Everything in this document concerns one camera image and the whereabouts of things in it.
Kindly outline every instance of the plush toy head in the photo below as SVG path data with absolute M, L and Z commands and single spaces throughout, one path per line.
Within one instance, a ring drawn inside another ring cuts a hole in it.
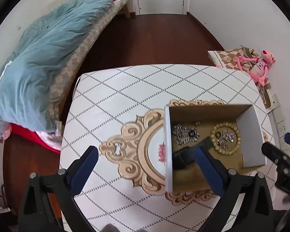
M 269 68 L 271 68 L 272 64 L 274 64 L 276 61 L 275 57 L 270 52 L 268 52 L 266 50 L 262 51 L 261 57 L 267 63 Z

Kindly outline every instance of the table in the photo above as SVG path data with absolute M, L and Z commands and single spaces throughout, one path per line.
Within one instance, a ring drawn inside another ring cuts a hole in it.
M 165 193 L 163 114 L 187 101 L 253 104 L 264 140 L 272 128 L 255 84 L 245 72 L 199 65 L 144 65 L 83 74 L 64 131 L 60 167 L 68 168 L 90 145 L 99 161 L 75 201 L 96 230 L 197 231 L 219 200 L 210 190 Z M 260 169 L 272 199 L 276 166 Z M 243 196 L 225 226 L 230 228 Z M 64 220 L 65 229 L 69 230 Z

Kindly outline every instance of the dotted diamond pattern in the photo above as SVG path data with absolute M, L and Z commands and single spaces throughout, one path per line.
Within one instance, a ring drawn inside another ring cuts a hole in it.
M 251 78 L 240 71 L 198 65 L 144 65 L 85 73 L 80 77 L 65 127 L 60 167 L 69 165 L 89 145 L 119 135 L 121 126 L 136 115 L 164 108 L 172 99 L 222 100 L 225 104 L 253 104 L 260 127 L 274 143 L 262 99 Z M 260 169 L 275 196 L 275 165 Z M 75 201 L 97 231 L 111 223 L 120 231 L 197 231 L 219 198 L 174 206 L 164 195 L 148 195 L 121 178 L 118 165 L 100 156 Z M 230 228 L 241 201 L 225 228 Z M 65 229 L 69 230 L 63 218 Z

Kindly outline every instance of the blue blanket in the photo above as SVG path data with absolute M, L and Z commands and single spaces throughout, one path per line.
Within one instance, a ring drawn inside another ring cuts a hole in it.
M 19 47 L 8 59 L 13 62 L 0 81 L 0 138 L 8 123 L 31 131 L 55 131 L 47 111 L 51 79 L 66 65 L 112 1 L 67 2 L 24 32 Z

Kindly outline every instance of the jewelry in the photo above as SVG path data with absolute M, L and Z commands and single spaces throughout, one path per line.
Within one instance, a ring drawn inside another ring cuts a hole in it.
M 229 132 L 227 129 L 223 129 L 222 134 L 221 134 L 221 132 L 217 131 L 218 129 L 223 128 L 223 127 L 228 127 L 234 132 Z M 232 124 L 228 122 L 215 125 L 213 127 L 210 137 L 214 144 L 215 150 L 218 153 L 223 154 L 223 155 L 234 154 L 239 149 L 240 144 L 241 144 L 241 136 L 240 136 L 239 130 L 237 129 L 236 126 L 232 126 Z M 228 143 L 234 142 L 235 138 L 236 138 L 236 145 L 233 150 L 229 151 Z
M 198 131 L 193 127 L 177 124 L 173 127 L 173 134 L 177 136 L 176 143 L 178 145 L 185 145 L 192 141 L 198 141 L 200 135 Z

